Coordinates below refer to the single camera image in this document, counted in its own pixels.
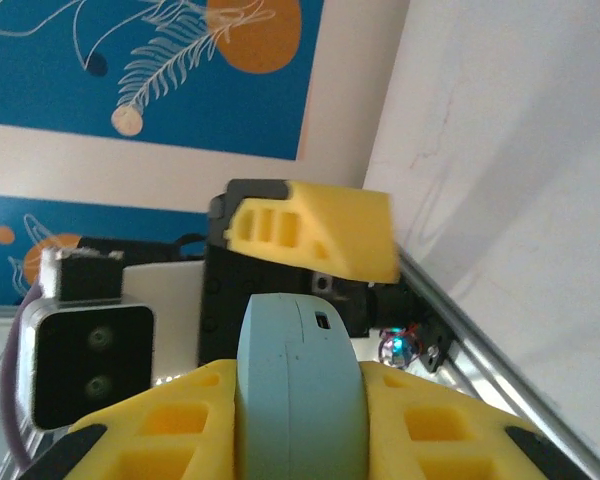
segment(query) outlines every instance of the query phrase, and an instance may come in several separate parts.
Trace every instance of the white wall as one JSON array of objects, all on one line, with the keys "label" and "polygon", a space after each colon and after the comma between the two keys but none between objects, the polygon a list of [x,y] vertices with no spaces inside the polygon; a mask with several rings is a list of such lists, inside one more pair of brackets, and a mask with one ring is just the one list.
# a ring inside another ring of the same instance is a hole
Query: white wall
[{"label": "white wall", "polygon": [[413,0],[365,186],[600,451],[600,0]]},{"label": "white wall", "polygon": [[325,2],[296,162],[0,126],[0,194],[206,212],[235,177],[361,186],[407,4]]}]

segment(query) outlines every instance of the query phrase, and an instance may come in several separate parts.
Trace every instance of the metal rail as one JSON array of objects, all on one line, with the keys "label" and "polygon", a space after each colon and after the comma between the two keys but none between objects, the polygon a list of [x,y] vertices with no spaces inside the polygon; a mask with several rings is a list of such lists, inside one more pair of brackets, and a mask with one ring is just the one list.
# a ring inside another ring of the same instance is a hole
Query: metal rail
[{"label": "metal rail", "polygon": [[527,417],[592,478],[600,480],[600,457],[549,406],[502,351],[473,323],[453,300],[406,252],[400,251],[400,269],[409,286],[421,295],[455,332],[459,346],[481,375],[514,411]]}]

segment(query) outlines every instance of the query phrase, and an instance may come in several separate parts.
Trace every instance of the yellow 3d-printed part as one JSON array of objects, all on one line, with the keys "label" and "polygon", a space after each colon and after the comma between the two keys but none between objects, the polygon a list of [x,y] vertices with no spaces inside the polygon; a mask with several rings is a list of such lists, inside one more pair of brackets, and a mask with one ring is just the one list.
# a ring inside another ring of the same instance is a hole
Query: yellow 3d-printed part
[{"label": "yellow 3d-printed part", "polygon": [[228,248],[362,282],[395,283],[398,254],[385,193],[289,181],[289,198],[245,199]]},{"label": "yellow 3d-printed part", "polygon": [[370,480],[545,480],[504,428],[532,424],[462,393],[361,362]]},{"label": "yellow 3d-printed part", "polygon": [[233,479],[236,361],[218,360],[88,415],[107,431],[67,480]]}]

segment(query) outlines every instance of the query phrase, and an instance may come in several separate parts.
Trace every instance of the orange circle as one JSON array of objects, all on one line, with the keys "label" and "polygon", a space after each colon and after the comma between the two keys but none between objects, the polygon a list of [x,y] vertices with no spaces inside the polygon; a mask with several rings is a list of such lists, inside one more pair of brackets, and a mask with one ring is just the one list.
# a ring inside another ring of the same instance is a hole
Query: orange circle
[{"label": "orange circle", "polygon": [[0,245],[11,245],[16,240],[16,234],[6,225],[0,225]]},{"label": "orange circle", "polygon": [[33,246],[24,256],[24,278],[26,278],[29,285],[33,285],[33,281],[40,271],[40,257],[42,256],[43,249],[48,247],[75,248],[78,246],[79,241],[79,235],[61,233],[59,235],[54,235],[53,237],[45,238],[40,243]]},{"label": "orange circle", "polygon": [[[249,73],[271,73],[291,62],[302,33],[302,12],[298,0],[208,0],[207,8],[239,8],[245,18],[273,11],[272,18],[237,25],[221,35],[218,50],[234,68]],[[209,17],[209,28],[220,28],[220,17]]]}]

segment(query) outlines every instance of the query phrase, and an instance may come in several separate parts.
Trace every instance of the poster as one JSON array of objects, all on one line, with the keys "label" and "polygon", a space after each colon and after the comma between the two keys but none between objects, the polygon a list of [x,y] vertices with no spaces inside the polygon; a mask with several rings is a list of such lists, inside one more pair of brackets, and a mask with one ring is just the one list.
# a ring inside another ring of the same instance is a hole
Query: poster
[{"label": "poster", "polygon": [[[75,247],[85,236],[174,243],[206,230],[206,213],[0,196],[0,305],[21,301],[45,247]],[[188,248],[183,253],[200,252],[202,246]]]},{"label": "poster", "polygon": [[0,124],[295,160],[323,0],[0,0]]}]

